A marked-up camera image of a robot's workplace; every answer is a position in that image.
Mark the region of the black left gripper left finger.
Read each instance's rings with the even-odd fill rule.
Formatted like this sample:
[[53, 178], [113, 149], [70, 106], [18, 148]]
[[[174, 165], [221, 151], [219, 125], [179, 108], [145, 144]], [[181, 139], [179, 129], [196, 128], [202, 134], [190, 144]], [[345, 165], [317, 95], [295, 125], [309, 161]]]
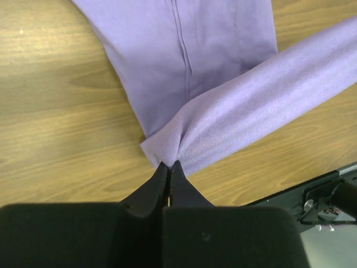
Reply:
[[168, 167], [121, 202], [1, 208], [2, 267], [160, 267]]

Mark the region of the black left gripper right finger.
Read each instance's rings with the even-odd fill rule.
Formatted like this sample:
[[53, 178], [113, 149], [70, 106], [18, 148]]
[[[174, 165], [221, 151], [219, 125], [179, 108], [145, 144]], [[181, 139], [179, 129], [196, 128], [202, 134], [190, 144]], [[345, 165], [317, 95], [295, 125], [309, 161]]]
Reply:
[[293, 218], [276, 207], [216, 207], [171, 168], [162, 267], [309, 267]]

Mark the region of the purple t shirt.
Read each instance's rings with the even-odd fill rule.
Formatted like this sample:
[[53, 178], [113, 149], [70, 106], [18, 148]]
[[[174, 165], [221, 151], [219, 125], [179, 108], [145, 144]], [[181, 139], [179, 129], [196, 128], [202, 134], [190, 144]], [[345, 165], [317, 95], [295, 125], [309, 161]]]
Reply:
[[356, 82], [356, 17], [278, 51], [270, 1], [76, 1], [153, 167], [191, 175]]

